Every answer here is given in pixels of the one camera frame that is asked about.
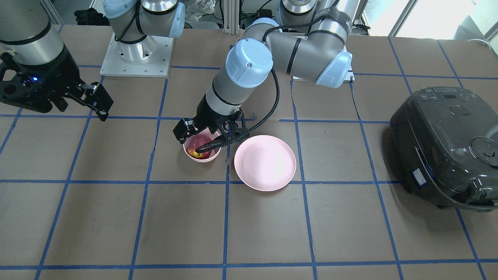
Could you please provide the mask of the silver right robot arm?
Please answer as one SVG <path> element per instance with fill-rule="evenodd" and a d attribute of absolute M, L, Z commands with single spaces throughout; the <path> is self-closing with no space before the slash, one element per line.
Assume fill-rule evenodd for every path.
<path fill-rule="evenodd" d="M 105 16 L 114 42 L 126 62 L 149 62 L 153 37 L 178 38 L 185 22 L 185 5 L 177 0 L 105 0 Z M 1 1 L 1 103 L 48 113 L 64 112 L 67 98 L 93 110 L 106 121 L 113 100 L 99 82 L 85 83 L 60 35 L 39 0 Z"/>

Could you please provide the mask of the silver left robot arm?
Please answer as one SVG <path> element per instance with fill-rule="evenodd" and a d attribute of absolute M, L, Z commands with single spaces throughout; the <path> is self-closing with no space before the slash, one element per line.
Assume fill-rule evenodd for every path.
<path fill-rule="evenodd" d="M 345 48 L 351 34 L 358 0 L 281 0 L 277 20 L 256 19 L 229 51 L 193 118 L 183 118 L 173 129 L 176 139 L 208 129 L 220 136 L 201 145 L 198 152 L 241 142 L 274 113 L 280 99 L 276 72 L 330 88 L 340 87 L 351 67 Z M 257 124 L 245 124 L 242 104 L 272 74 L 276 99 Z"/>

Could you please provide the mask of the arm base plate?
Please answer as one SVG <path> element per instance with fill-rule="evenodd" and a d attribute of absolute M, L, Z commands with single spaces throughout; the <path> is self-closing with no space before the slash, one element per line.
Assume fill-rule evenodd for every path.
<path fill-rule="evenodd" d="M 317 84 L 317 82 L 315 80 L 306 80 L 306 79 L 303 79 L 303 78 L 300 78 L 300 77 L 297 77 L 297 76 L 291 76 L 291 80 L 292 81 L 296 81 L 296 82 L 311 82 L 311 83 L 315 83 Z M 346 76 L 343 80 L 342 83 L 350 83 L 350 82 L 354 82 L 354 73 L 352 71 L 352 69 L 348 70 L 347 73 L 346 73 Z"/>
<path fill-rule="evenodd" d="M 148 36 L 139 43 L 124 44 L 112 35 L 100 75 L 167 78 L 173 42 L 173 38 Z"/>

